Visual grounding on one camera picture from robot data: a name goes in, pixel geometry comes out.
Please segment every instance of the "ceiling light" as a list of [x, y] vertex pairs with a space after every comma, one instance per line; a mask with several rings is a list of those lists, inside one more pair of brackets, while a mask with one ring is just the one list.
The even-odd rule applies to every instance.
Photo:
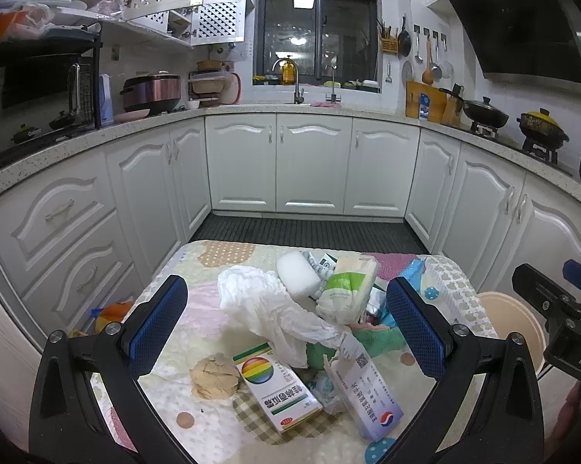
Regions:
[[293, 0], [296, 9], [313, 9], [314, 0]]

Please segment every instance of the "screw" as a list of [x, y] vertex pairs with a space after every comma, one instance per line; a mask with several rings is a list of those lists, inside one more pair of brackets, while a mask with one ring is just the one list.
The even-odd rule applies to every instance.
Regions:
[[49, 340], [52, 343], [58, 342], [63, 337], [63, 332], [61, 330], [52, 331], [49, 336]]
[[514, 333], [512, 333], [512, 340], [514, 341], [514, 343], [517, 343], [518, 345], [524, 344], [524, 337], [517, 331], [514, 331]]
[[456, 323], [453, 325], [453, 333], [458, 336], [467, 336], [469, 334], [469, 329], [464, 324]]
[[121, 331], [120, 323], [113, 322], [106, 326], [106, 333], [108, 334], [117, 334], [119, 331]]

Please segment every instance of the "crumpled paper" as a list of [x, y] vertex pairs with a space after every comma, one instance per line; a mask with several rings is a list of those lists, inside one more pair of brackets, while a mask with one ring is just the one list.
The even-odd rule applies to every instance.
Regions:
[[239, 371], [222, 354], [201, 359], [189, 370], [189, 376], [192, 395], [203, 399], [230, 398], [239, 385]]

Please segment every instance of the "drawer handle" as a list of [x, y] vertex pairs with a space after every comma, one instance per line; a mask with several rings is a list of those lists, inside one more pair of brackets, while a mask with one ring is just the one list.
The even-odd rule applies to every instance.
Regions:
[[91, 282], [93, 282], [93, 279], [95, 278], [95, 274], [97, 273], [97, 266], [95, 265], [92, 270], [90, 271], [89, 276], [87, 277], [87, 279], [84, 281], [84, 283], [81, 283], [78, 285], [78, 287], [76, 288], [76, 290], [82, 291], [84, 290], [84, 287], [91, 284]]
[[520, 206], [518, 206], [518, 216], [516, 217], [516, 223], [520, 223], [520, 221], [522, 220], [522, 210], [524, 209], [525, 204], [526, 204], [526, 193], [524, 194], [524, 197], [522, 197], [522, 202], [520, 202]]
[[509, 214], [509, 205], [512, 202], [512, 198], [514, 197], [515, 192], [516, 192], [516, 187], [512, 187], [512, 189], [509, 191], [508, 201], [505, 202], [505, 214], [506, 215]]
[[54, 220], [54, 218], [57, 217], [58, 215], [62, 215], [65, 211], [68, 211], [69, 208], [71, 208], [75, 203], [76, 201], [70, 198], [67, 201], [67, 204], [63, 204], [62, 206], [57, 208], [53, 213], [48, 213], [47, 215], [45, 215], [45, 221], [50, 222]]

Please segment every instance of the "dark floor mat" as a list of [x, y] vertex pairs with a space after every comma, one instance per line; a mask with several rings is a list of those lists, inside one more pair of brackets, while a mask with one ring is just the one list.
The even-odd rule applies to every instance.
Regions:
[[222, 217], [211, 213], [191, 238], [205, 239], [363, 253], [428, 252], [406, 223]]

